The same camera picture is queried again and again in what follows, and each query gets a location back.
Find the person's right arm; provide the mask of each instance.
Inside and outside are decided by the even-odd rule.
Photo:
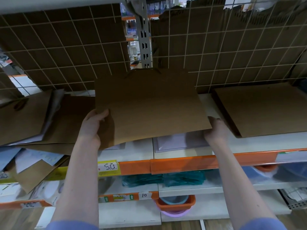
[[[224,196],[233,229],[239,230],[243,227],[244,229],[286,230],[254,189],[231,152],[227,141],[227,126],[220,119],[209,117],[209,120],[212,129],[205,131],[204,136],[219,163]]]

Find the hand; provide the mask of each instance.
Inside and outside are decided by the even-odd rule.
[[[221,144],[227,145],[228,141],[228,128],[221,119],[216,119],[208,116],[212,129],[204,131],[205,140],[211,147]]]
[[[100,121],[104,120],[108,115],[108,109],[100,114],[97,114],[96,110],[89,112],[82,122],[77,141],[86,141],[92,146],[99,148],[100,139],[97,131],[100,126]]]

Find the blue sleeve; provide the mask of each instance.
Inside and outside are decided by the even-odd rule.
[[[243,225],[240,230],[287,230],[286,227],[277,219],[258,218]]]
[[[48,224],[46,230],[99,230],[99,228],[82,221],[60,220]]]

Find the wooden floor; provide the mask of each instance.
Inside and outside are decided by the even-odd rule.
[[[33,230],[43,212],[43,208],[0,211],[1,230]],[[293,211],[290,215],[278,216],[288,230],[307,229],[307,210]],[[232,230],[229,219],[205,220],[206,230]],[[113,230],[200,230],[198,220],[162,223],[159,226],[135,228],[113,228]]]

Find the person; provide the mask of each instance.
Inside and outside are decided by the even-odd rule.
[[[98,179],[97,152],[99,123],[109,114],[91,111],[83,120],[66,174],[65,185],[47,230],[97,230]],[[219,163],[228,213],[234,230],[286,230],[267,207],[232,154],[227,126],[209,117],[212,129],[204,137]]]

